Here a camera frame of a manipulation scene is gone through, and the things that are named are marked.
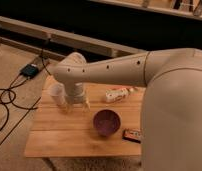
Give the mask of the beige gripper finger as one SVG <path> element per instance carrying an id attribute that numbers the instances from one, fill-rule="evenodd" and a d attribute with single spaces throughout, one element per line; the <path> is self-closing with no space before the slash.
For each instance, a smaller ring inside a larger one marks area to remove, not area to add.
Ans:
<path id="1" fill-rule="evenodd" d="M 64 110 L 66 113 L 70 113 L 73 110 L 73 105 L 72 104 L 65 104 L 64 108 L 65 108 Z"/>
<path id="2" fill-rule="evenodd" d="M 90 103 L 88 101 L 83 103 L 83 111 L 90 111 Z"/>

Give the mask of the beige cylindrical gripper body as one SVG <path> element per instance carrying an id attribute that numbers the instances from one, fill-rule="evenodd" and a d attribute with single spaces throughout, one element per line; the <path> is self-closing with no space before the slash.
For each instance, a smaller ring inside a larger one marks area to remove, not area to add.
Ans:
<path id="1" fill-rule="evenodd" d="M 69 104 L 80 104 L 86 101 L 85 89 L 82 83 L 67 84 L 65 99 Z"/>

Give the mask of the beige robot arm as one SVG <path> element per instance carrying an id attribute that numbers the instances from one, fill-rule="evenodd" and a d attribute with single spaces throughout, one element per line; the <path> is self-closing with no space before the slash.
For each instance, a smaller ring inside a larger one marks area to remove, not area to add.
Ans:
<path id="1" fill-rule="evenodd" d="M 143 87 L 143 171 L 202 171 L 202 50 L 149 51 L 94 63 L 74 52 L 53 76 L 67 100 L 84 95 L 84 82 Z"/>

